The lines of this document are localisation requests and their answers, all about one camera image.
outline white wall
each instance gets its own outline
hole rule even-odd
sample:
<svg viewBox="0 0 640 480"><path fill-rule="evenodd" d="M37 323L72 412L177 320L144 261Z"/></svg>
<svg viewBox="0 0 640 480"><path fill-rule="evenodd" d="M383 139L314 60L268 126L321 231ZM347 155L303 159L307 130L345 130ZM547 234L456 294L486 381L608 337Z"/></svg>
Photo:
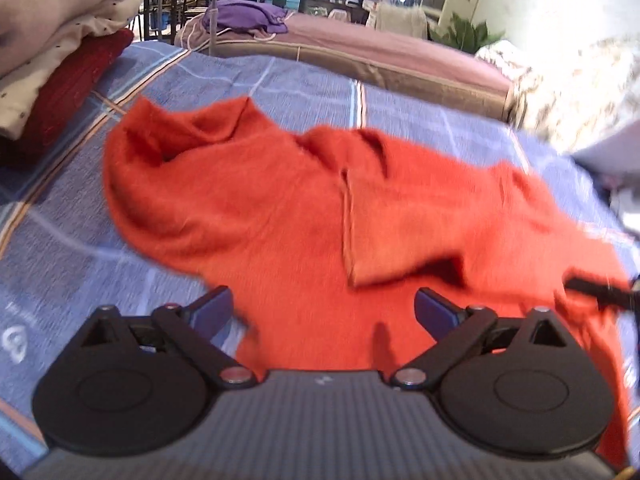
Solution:
<svg viewBox="0 0 640 480"><path fill-rule="evenodd" d="M474 22L482 20L517 47L551 58L640 32L640 0L480 0Z"/></svg>

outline purple cloth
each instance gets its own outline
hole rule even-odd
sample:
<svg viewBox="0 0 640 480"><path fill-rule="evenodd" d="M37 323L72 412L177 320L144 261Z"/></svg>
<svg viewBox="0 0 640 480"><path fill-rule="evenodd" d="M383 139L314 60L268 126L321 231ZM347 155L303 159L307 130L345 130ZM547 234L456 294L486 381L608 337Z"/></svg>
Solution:
<svg viewBox="0 0 640 480"><path fill-rule="evenodd" d="M259 28L269 34L284 34L286 9L271 4L247 0L218 0L218 30L231 28L239 32ZM209 31L209 13L202 17L202 26Z"/></svg>

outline red garment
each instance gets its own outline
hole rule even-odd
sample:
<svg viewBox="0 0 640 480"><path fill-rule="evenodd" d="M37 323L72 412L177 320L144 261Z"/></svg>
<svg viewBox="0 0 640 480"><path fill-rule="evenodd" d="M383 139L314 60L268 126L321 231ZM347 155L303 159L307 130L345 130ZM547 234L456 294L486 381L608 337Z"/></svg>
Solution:
<svg viewBox="0 0 640 480"><path fill-rule="evenodd" d="M604 451L624 460L614 315L562 287L574 270L615 283L624 274L536 177L371 129L296 136L247 98L173 114L140 99L108 138L104 187L132 246L231 287L249 325L237 358L259 374L390 373L433 344L414 316L420 286L502 316L557 307L614 389Z"/></svg>
<svg viewBox="0 0 640 480"><path fill-rule="evenodd" d="M47 153L98 79L132 40L133 32L127 28L109 36L84 38L38 92L20 139L0 137L0 163L28 166Z"/></svg>

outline round black disc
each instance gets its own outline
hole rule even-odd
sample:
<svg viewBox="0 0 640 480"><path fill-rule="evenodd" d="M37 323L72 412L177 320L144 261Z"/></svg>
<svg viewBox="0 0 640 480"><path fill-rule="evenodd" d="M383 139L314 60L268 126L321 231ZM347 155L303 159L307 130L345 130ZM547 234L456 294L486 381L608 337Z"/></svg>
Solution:
<svg viewBox="0 0 640 480"><path fill-rule="evenodd" d="M54 366L33 395L42 433L63 449L94 456L157 449L186 433L206 406L204 380L175 356L100 347L76 355Z"/></svg>
<svg viewBox="0 0 640 480"><path fill-rule="evenodd" d="M593 367L507 354L475 357L444 377L440 403L458 430L495 452L529 459L597 443L612 402Z"/></svg>

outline striped bedsheet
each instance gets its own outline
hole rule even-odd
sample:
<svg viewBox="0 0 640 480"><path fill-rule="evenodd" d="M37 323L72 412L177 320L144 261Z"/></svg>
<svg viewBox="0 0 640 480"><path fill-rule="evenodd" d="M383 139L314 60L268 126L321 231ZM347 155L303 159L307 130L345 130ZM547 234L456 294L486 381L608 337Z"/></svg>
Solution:
<svg viewBox="0 0 640 480"><path fill-rule="evenodd" d="M413 100L325 70L271 57L215 59L167 44L131 45L100 80L55 149L35 168L0 169L0 456L22 470L46 452L30 397L71 335L100 304L143 315L169 301L188 303L198 280L161 269L131 251L102 196L102 145L139 96L188 110L249 94L282 127L318 123L375 126L461 160L507 160L540 174L560 207L585 231L615 246L629 276L639 270L633 240L598 199L590 176L568 158L505 124ZM640 463L637 334L619 319L630 394L629 456ZM216 343L232 352L230 323Z"/></svg>

